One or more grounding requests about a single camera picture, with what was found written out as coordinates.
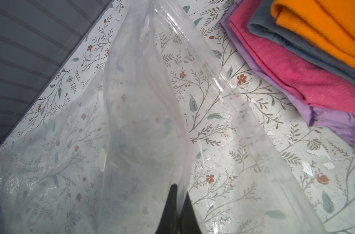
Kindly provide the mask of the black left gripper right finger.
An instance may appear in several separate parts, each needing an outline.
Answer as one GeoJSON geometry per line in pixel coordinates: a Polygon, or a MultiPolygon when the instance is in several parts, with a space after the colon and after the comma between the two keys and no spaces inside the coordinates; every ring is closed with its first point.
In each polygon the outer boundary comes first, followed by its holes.
{"type": "Polygon", "coordinates": [[[179,217],[179,225],[179,232],[181,234],[202,234],[189,194],[186,195],[183,204],[179,217]]]}

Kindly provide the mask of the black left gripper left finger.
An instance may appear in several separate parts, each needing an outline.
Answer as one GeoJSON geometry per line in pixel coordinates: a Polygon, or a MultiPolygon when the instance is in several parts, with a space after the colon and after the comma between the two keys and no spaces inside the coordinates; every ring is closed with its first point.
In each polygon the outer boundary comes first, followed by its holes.
{"type": "Polygon", "coordinates": [[[166,204],[160,219],[156,234],[177,234],[178,233],[178,215],[176,210],[177,185],[170,187],[166,204]]]}

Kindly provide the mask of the clear plastic vacuum bag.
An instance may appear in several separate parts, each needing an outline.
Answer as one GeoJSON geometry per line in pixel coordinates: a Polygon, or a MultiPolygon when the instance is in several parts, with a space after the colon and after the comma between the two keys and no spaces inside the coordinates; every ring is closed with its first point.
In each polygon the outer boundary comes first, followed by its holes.
{"type": "Polygon", "coordinates": [[[173,184],[177,234],[187,194],[203,234],[325,232],[183,9],[132,1],[83,95],[0,151],[0,234],[155,234],[173,184]]]}

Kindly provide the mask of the pink trousers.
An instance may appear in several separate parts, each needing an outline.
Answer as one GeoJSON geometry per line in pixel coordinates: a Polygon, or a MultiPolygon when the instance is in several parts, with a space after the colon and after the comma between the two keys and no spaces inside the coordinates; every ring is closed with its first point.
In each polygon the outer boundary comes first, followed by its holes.
{"type": "Polygon", "coordinates": [[[230,16],[230,27],[256,64],[304,104],[355,113],[355,85],[248,29],[260,1],[243,1],[230,16]]]}

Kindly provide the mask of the purple trousers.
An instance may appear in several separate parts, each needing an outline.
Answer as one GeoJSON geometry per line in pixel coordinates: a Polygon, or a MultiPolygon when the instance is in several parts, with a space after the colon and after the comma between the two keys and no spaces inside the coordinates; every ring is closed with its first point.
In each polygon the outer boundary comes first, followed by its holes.
{"type": "Polygon", "coordinates": [[[336,110],[324,109],[319,107],[311,107],[304,104],[291,92],[278,85],[270,78],[255,62],[253,57],[247,51],[240,39],[230,27],[230,16],[236,11],[242,1],[234,1],[227,14],[222,18],[220,25],[227,32],[232,43],[235,45],[239,53],[248,63],[249,67],[263,80],[267,81],[273,87],[284,93],[290,102],[295,106],[304,121],[309,127],[325,126],[330,128],[341,139],[349,145],[355,147],[355,114],[346,113],[336,110]]]}

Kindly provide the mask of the blue jeans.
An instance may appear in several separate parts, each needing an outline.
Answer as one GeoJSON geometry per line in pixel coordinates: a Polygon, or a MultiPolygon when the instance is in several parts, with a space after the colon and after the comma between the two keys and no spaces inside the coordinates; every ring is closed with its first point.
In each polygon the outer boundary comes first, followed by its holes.
{"type": "Polygon", "coordinates": [[[355,68],[315,47],[301,36],[279,26],[271,15],[272,1],[261,1],[248,22],[256,36],[268,39],[297,56],[355,85],[355,68]]]}

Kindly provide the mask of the orange garment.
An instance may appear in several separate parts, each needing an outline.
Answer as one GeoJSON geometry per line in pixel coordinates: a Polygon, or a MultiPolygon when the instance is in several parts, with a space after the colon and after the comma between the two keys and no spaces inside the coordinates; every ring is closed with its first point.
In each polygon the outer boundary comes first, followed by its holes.
{"type": "Polygon", "coordinates": [[[270,11],[277,25],[355,68],[355,1],[273,1],[270,11]]]}

